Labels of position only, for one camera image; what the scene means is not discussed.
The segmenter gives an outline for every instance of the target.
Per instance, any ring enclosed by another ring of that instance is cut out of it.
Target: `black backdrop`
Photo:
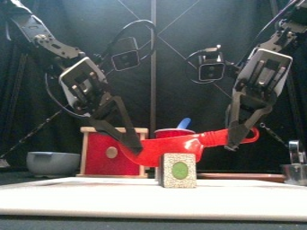
[[[150,0],[24,0],[53,36],[67,45],[80,47],[92,57],[100,53],[118,31],[138,19],[151,20]],[[224,77],[214,84],[195,84],[183,73],[183,58],[199,49],[222,45],[226,60],[236,63],[246,54],[255,35],[274,16],[272,3],[280,9],[287,0],[159,0],[156,18],[159,40],[156,49],[156,128],[175,128],[184,117],[192,119],[196,132],[224,128],[224,113],[231,102],[234,80]],[[49,99],[43,71],[5,39],[5,23],[0,15],[0,133],[1,154],[49,118],[59,108]],[[266,32],[264,40],[274,33]],[[147,29],[128,34],[140,44],[150,39]],[[292,76],[278,98],[266,125],[284,141],[306,141],[306,46],[295,54]],[[112,94],[124,99],[135,127],[150,128],[150,59],[136,68],[111,72]],[[53,91],[66,103],[56,80]],[[24,166],[28,151],[80,153],[88,124],[61,113],[41,131],[7,155],[12,165]],[[198,169],[203,171],[279,172],[290,163],[286,147],[260,129],[260,139],[240,145],[238,152],[223,146],[207,148]]]

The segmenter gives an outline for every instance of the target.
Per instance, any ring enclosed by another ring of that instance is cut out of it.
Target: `wooden box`
[[[144,166],[135,164],[122,152],[118,141],[96,132],[92,127],[83,127],[83,152],[80,174],[78,176],[100,177],[147,177]],[[148,129],[136,128],[140,140],[148,138]]]

